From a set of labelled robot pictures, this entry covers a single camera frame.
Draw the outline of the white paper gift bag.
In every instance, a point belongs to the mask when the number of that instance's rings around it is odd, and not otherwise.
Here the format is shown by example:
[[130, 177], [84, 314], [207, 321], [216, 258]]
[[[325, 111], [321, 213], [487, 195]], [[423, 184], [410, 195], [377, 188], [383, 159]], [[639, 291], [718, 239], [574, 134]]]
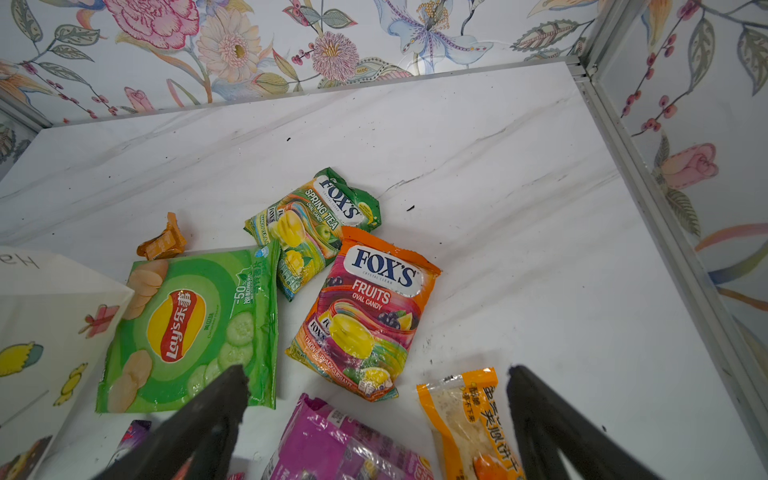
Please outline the white paper gift bag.
[[34, 477], [133, 295], [62, 255], [2, 247], [2, 478]]

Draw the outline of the orange Fox's fruits candy bag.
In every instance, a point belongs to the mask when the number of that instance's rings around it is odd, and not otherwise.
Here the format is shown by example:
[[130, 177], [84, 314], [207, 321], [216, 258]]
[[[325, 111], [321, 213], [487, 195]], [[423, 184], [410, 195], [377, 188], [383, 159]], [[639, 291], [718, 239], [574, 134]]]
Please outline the orange Fox's fruits candy bag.
[[360, 228], [342, 234], [340, 253], [286, 353], [369, 402], [393, 399], [441, 270]]

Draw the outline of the green Lay's chips bag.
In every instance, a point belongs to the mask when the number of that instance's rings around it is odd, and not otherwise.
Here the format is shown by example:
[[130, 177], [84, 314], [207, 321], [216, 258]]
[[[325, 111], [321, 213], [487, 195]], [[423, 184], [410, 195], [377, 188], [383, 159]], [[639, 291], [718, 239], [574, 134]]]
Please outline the green Lay's chips bag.
[[98, 413], [180, 409], [225, 370], [243, 367], [250, 406], [275, 408], [277, 242], [133, 264], [135, 296], [98, 386]]

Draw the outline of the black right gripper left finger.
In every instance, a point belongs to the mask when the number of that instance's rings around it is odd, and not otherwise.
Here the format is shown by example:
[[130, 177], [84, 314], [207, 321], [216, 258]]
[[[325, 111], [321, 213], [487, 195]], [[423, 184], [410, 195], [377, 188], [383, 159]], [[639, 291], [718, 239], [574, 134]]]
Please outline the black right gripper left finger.
[[97, 475], [99, 479], [225, 479], [248, 404], [240, 365], [219, 375], [138, 447]]

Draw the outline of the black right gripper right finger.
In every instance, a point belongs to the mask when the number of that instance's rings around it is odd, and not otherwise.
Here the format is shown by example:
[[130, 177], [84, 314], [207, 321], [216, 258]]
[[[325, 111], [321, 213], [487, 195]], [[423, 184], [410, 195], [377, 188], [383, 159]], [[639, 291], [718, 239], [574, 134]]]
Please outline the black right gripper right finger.
[[509, 369], [506, 392], [527, 478], [568, 479], [565, 461], [584, 479], [658, 477], [526, 366]]

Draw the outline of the magenta purple snack bag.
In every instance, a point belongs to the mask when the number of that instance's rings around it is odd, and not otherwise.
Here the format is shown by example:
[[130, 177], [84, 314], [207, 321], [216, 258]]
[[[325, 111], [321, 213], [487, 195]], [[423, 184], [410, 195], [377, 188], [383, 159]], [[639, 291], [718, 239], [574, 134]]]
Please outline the magenta purple snack bag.
[[302, 394], [262, 477], [426, 480], [434, 474], [417, 452], [323, 399]]

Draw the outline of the purple Fox's berries candy bag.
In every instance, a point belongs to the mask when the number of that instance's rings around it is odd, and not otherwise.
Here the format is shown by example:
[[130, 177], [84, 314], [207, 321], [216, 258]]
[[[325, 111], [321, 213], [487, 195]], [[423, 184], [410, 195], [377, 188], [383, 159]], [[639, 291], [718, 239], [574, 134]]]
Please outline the purple Fox's berries candy bag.
[[122, 436], [122, 439], [107, 466], [111, 467], [114, 463], [125, 457], [134, 448], [140, 445], [149, 436], [151, 426], [152, 422], [150, 420], [133, 420]]

